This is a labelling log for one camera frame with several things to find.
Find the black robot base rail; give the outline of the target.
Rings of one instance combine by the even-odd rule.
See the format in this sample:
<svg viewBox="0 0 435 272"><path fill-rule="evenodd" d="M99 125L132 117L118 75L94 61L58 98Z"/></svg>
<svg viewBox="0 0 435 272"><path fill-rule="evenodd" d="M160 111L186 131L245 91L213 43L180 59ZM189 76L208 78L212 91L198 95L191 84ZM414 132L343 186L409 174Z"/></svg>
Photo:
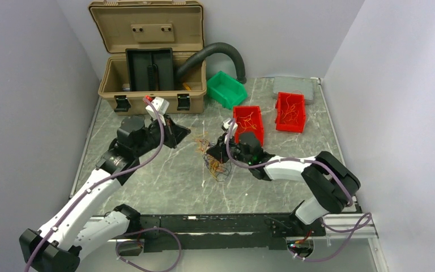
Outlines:
<svg viewBox="0 0 435 272"><path fill-rule="evenodd" d="M141 229L121 231L118 239L143 240L146 253L164 250L267 248L285 250L287 243L324 237L319 221L305 225L288 212L251 214L146 215Z"/></svg>

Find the green plastic bin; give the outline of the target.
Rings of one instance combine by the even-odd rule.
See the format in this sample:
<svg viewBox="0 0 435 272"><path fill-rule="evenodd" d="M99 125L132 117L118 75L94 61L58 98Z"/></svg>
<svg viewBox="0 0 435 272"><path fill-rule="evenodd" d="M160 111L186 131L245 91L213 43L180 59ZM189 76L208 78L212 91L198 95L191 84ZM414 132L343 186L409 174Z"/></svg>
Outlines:
<svg viewBox="0 0 435 272"><path fill-rule="evenodd" d="M207 95L232 110L247 98L248 93L242 83L220 71L207 80Z"/></svg>

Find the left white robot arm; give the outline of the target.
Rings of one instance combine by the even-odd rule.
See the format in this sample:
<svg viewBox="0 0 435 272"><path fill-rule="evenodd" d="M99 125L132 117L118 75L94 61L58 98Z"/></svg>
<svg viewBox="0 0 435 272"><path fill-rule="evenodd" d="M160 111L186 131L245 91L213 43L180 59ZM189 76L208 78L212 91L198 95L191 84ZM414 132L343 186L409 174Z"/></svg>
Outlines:
<svg viewBox="0 0 435 272"><path fill-rule="evenodd" d="M166 114L148 126L141 116L124 119L86 184L37 231L27 229L21 234L25 271L75 271L85 257L112 238L132 238L148 231L156 237L159 228L142 221L141 214L126 204L116 206L96 224L85 225L95 210L145 165L139 161L141 156L154 151L146 161L149 163L163 146L176 148L190 132Z"/></svg>

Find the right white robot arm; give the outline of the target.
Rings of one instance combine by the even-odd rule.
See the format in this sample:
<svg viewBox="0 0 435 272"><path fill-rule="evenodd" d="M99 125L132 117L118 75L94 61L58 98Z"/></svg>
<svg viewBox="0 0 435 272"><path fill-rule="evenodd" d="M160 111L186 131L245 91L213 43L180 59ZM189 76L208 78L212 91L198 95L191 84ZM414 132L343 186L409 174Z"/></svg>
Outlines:
<svg viewBox="0 0 435 272"><path fill-rule="evenodd" d="M266 152L254 133L241 134L238 143L223 134L206 153L221 163L231 161L248 169L259 180L304 181L313 195L292 212L289 227L296 235L305 234L324 215L339 214L352 205L361 187L359 179L330 152L285 158Z"/></svg>

